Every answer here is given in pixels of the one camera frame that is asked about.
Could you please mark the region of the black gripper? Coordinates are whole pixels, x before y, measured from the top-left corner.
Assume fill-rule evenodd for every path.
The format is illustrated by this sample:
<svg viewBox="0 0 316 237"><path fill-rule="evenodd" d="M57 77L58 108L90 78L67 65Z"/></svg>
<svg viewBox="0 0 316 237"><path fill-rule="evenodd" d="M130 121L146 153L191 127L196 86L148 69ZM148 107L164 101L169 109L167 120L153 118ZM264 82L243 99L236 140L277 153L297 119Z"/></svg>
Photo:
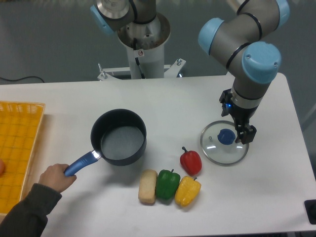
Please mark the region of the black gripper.
<svg viewBox="0 0 316 237"><path fill-rule="evenodd" d="M256 135L256 127L249 122L259 106L259 100L243 98L234 89L227 89L222 92L219 102L222 107L221 116L230 115L234 120L237 132L235 142L251 143Z"/></svg>

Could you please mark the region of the dark green sleeve forearm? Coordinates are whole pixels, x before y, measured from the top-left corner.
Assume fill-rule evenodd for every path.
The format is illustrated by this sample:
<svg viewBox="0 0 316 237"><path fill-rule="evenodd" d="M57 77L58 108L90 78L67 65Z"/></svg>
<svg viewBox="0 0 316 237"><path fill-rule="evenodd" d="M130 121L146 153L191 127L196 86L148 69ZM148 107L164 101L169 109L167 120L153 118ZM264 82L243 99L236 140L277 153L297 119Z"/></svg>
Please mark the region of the dark green sleeve forearm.
<svg viewBox="0 0 316 237"><path fill-rule="evenodd" d="M0 224L2 237L40 237L47 225L48 214L62 195L42 185L33 184L27 196L17 203Z"/></svg>

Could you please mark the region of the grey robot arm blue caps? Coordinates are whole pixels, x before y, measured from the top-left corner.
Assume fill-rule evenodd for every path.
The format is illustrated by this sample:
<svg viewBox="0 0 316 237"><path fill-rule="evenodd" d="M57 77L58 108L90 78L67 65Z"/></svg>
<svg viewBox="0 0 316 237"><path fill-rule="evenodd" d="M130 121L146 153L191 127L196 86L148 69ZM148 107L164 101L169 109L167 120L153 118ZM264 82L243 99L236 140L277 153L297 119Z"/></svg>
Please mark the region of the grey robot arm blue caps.
<svg viewBox="0 0 316 237"><path fill-rule="evenodd" d="M168 20L154 0L98 0L90 9L102 32L117 33L125 46L133 79L163 78L164 44L170 36ZM249 120L258 108L281 64L281 54L262 38L289 18L285 0L246 0L236 17L212 18L201 28L198 43L234 77L220 96L222 115L231 115L236 142L251 143L256 128Z"/></svg>

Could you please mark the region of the person's hand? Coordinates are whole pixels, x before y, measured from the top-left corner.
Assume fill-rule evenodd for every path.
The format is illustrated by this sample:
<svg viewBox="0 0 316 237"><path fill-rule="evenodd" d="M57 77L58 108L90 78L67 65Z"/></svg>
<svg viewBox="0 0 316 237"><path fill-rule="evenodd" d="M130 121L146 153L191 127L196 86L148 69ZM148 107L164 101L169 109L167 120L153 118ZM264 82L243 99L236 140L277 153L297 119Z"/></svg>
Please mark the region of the person's hand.
<svg viewBox="0 0 316 237"><path fill-rule="evenodd" d="M44 173L40 175L38 183L52 188L58 193L64 192L77 179L76 175L66 176L64 171L69 167L68 164L54 164L49 166Z"/></svg>

